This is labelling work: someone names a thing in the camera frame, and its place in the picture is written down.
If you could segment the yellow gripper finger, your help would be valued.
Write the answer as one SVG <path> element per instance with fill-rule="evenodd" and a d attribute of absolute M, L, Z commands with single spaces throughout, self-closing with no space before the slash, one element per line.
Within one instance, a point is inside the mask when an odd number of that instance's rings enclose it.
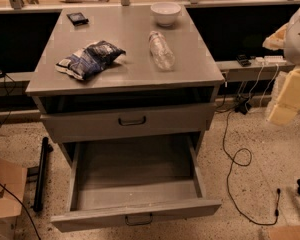
<path fill-rule="evenodd" d="M 285 46 L 285 36 L 288 24 L 282 25 L 278 30 L 276 30 L 273 34 L 268 36 L 262 46 L 268 50 L 279 50 L 283 49 Z"/>
<path fill-rule="evenodd" d="M 280 71 L 275 79 L 266 119 L 275 125 L 286 125 L 300 111 L 300 65 L 289 73 Z"/>

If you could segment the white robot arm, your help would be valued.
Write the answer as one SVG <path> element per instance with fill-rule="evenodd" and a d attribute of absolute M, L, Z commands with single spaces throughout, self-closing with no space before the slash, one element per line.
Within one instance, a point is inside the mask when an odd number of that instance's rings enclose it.
<path fill-rule="evenodd" d="M 276 125 L 285 125 L 300 111 L 300 8 L 276 32 L 268 36 L 262 46 L 269 50 L 282 49 L 286 60 L 295 65 L 284 80 L 267 120 Z"/>

